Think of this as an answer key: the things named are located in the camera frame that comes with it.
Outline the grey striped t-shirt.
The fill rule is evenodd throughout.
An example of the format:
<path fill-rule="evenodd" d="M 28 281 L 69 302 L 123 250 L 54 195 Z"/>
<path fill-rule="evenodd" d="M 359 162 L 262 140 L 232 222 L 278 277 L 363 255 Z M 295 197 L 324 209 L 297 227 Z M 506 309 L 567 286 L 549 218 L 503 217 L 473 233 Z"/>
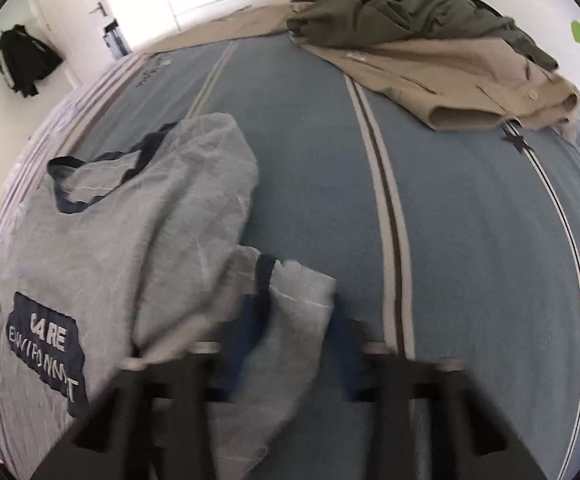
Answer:
<path fill-rule="evenodd" d="M 235 119 L 166 125 L 128 152 L 49 162 L 0 244 L 0 454 L 21 479 L 129 358 L 171 358 L 221 324 L 253 347 L 212 409 L 243 479 L 320 364 L 337 283 L 240 242 L 258 182 Z"/>

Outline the striped blue bed sheet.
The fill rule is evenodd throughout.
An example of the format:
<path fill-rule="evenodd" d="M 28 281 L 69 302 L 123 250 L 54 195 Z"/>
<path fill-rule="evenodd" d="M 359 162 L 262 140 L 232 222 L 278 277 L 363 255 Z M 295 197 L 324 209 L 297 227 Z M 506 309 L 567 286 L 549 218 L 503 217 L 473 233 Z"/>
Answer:
<path fill-rule="evenodd" d="M 434 131 L 284 36 L 133 54 L 34 132 L 0 201 L 0 244 L 52 159 L 125 153 L 213 113 L 235 119 L 258 166 L 242 245 L 333 278 L 332 313 L 371 341 L 462 365 L 543 479 L 580 479 L 580 124 L 574 141 L 515 122 Z M 126 359 L 104 388 L 208 341 L 241 373 L 254 349 L 239 335 L 229 321 L 171 358 Z M 367 479 L 372 408 L 349 400 L 328 324 L 313 383 L 243 479 Z"/>

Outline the beige trousers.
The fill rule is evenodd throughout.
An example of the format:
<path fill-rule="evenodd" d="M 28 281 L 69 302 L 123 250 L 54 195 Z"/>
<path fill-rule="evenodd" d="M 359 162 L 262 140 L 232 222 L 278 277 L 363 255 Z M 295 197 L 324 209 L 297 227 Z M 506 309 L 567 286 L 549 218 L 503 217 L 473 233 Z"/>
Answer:
<path fill-rule="evenodd" d="M 580 92 L 574 84 L 515 52 L 500 38 L 386 42 L 365 48 L 317 47 L 294 36 L 287 21 L 312 2 L 235 11 L 148 47 L 166 52 L 224 40 L 288 34 L 293 44 L 334 65 L 363 88 L 383 94 L 427 127 L 485 130 L 518 122 L 552 128 L 574 141 Z"/>

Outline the white door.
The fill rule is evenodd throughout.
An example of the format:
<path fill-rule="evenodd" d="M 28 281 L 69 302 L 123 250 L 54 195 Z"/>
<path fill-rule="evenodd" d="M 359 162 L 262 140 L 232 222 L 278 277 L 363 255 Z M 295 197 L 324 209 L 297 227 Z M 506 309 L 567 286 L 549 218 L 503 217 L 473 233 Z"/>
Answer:
<path fill-rule="evenodd" d="M 107 0 L 28 0 L 49 44 L 63 58 L 74 87 L 94 79 L 113 62 L 104 27 L 113 21 Z"/>

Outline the olive green garment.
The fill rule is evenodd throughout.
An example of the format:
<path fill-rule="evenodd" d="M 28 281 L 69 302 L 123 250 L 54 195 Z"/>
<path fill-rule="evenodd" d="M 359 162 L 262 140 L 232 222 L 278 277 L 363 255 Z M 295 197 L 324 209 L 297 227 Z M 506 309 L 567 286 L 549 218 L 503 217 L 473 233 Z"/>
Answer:
<path fill-rule="evenodd" d="M 544 70 L 559 67 L 513 18 L 480 8 L 472 0 L 317 0 L 289 18 L 287 27 L 307 44 L 326 48 L 494 37 Z"/>

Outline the black jacket on wall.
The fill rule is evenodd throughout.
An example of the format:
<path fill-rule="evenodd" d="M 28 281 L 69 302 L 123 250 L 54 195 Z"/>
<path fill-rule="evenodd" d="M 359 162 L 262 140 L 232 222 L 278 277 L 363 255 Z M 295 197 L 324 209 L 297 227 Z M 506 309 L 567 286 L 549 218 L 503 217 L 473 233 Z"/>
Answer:
<path fill-rule="evenodd" d="M 31 36 L 23 25 L 0 34 L 0 72 L 6 84 L 24 98 L 37 96 L 36 82 L 44 80 L 63 63 L 48 44 Z"/>

